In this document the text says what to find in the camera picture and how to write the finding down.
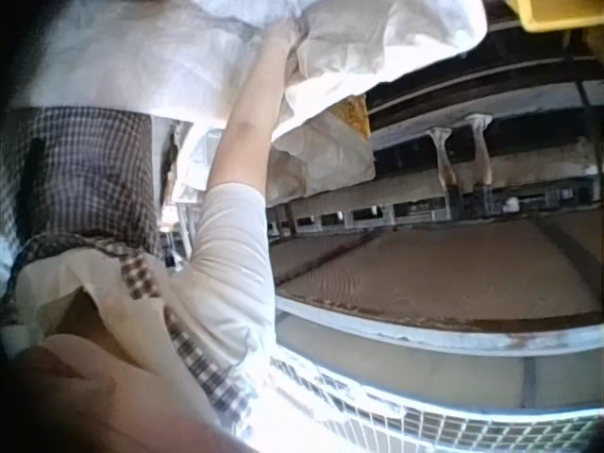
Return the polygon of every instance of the metal grid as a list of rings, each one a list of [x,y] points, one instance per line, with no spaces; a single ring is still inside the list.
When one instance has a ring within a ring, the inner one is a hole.
[[[315,422],[375,452],[579,451],[602,409],[547,415],[452,411],[385,394],[337,376],[280,348],[276,385]]]

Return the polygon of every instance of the person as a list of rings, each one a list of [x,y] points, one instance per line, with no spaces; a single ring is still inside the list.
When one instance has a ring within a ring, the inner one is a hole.
[[[296,36],[292,23],[266,32],[191,260],[172,277],[158,257],[148,115],[57,107],[3,124],[3,234],[15,253],[4,338],[34,344],[13,363],[35,405],[103,449],[244,450],[224,433],[248,431],[275,344],[264,191]]]

